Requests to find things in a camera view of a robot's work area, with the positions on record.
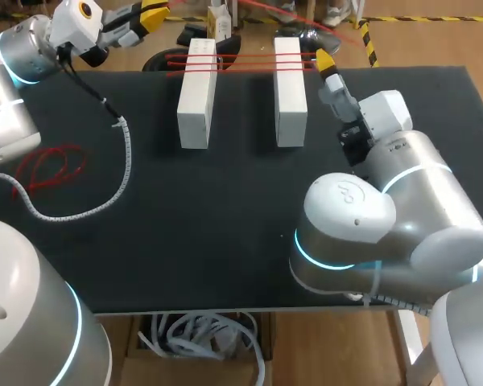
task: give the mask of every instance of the shoe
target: shoe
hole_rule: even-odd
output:
[[[279,20],[282,24],[288,24],[295,21],[297,16],[297,11],[295,10],[295,2],[289,2],[287,4],[282,4],[279,6],[282,10],[285,10],[289,14],[282,14],[274,10],[266,10],[266,12],[272,17]]]
[[[328,15],[322,20],[322,24],[329,28],[337,27],[341,22],[346,20],[350,14],[350,6],[344,6],[343,8],[328,6]]]

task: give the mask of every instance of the white block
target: white block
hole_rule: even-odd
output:
[[[276,62],[300,62],[299,38],[275,38]],[[297,68],[297,71],[276,71],[274,73],[275,134],[277,146],[303,146],[308,120],[306,90],[304,89],[301,63],[276,64],[276,70]]]
[[[214,39],[192,39],[186,70],[216,70]],[[177,121],[180,145],[185,149],[207,149],[215,99],[216,72],[185,72],[180,89]]]

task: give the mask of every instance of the wooden floor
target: wooden floor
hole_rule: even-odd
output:
[[[115,6],[121,0],[103,0]],[[366,16],[483,15],[483,0],[369,0]],[[165,23],[159,33],[128,50],[113,50],[101,71],[138,71],[154,53],[174,47],[183,24]],[[248,25],[242,32],[242,53],[272,52],[275,26]],[[360,31],[349,24],[338,31],[361,42]],[[483,23],[384,23],[369,26],[378,61],[389,66],[465,66],[483,99]],[[363,44],[344,43],[335,57],[340,68],[367,68]],[[424,338],[427,321],[419,318]],[[129,318],[107,318],[115,356],[116,384],[248,385],[254,381],[251,363],[196,363],[127,359]],[[389,320],[384,313],[280,313],[277,316],[275,358],[267,366],[266,384],[399,385],[402,373],[394,349]]]

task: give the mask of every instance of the white spiral cable wrap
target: white spiral cable wrap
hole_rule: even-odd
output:
[[[100,211],[103,211],[104,209],[110,207],[113,205],[122,195],[123,191],[126,189],[127,183],[129,182],[129,177],[130,177],[130,170],[132,167],[132,147],[130,143],[130,132],[129,132],[129,127],[127,125],[127,121],[124,117],[119,117],[118,118],[118,123],[113,125],[113,127],[121,127],[122,132],[123,132],[123,137],[125,140],[125,145],[126,145],[126,169],[123,174],[123,179],[122,183],[120,184],[120,187],[114,193],[114,195],[108,199],[106,202],[104,202],[102,205],[95,207],[94,209],[91,209],[89,211],[83,211],[82,213],[76,214],[76,215],[70,215],[70,216],[62,216],[62,217],[52,217],[52,216],[46,216],[43,213],[40,213],[32,204],[31,199],[29,195],[27,194],[27,191],[25,188],[23,188],[22,184],[18,182],[14,177],[11,177],[10,175],[6,175],[5,173],[0,173],[0,179],[5,179],[7,182],[11,183],[17,190],[19,195],[22,197],[23,202],[27,206],[28,211],[37,219],[43,220],[43,221],[48,221],[52,223],[62,223],[62,222],[68,222],[68,221],[74,221],[74,220],[79,220],[83,219],[85,217],[94,215]]]
[[[256,386],[262,386],[265,380],[265,361],[258,343],[258,324],[251,314],[243,312],[253,324],[254,331],[250,331],[241,323],[226,318],[212,312],[190,312],[172,323],[166,333],[166,344],[171,351],[165,351],[159,344],[163,340],[164,331],[167,325],[168,315],[163,314],[161,321],[158,322],[158,315],[152,316],[151,338],[152,342],[140,331],[138,337],[157,355],[163,358],[207,358],[223,360],[229,353],[225,351],[213,351],[207,348],[207,344],[217,332],[228,327],[234,331],[239,331],[246,335],[250,340],[251,347],[254,348],[256,360],[258,362],[258,378]]]

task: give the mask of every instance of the black table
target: black table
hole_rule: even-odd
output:
[[[483,216],[483,104],[463,68],[374,68],[342,74],[358,99],[404,95]],[[219,75],[208,150],[181,150],[176,106],[182,79],[165,73],[85,73],[127,118],[134,165],[109,210],[70,224],[33,218],[0,181],[0,220],[27,236],[96,313],[345,306],[297,285],[288,253],[304,195],[318,176],[349,167],[338,122],[305,74],[304,148],[275,146],[272,76]],[[22,91],[44,146],[89,152],[85,171],[38,191],[35,206],[62,216],[106,201],[124,170],[119,129],[63,74]],[[16,164],[4,170],[13,173]]]

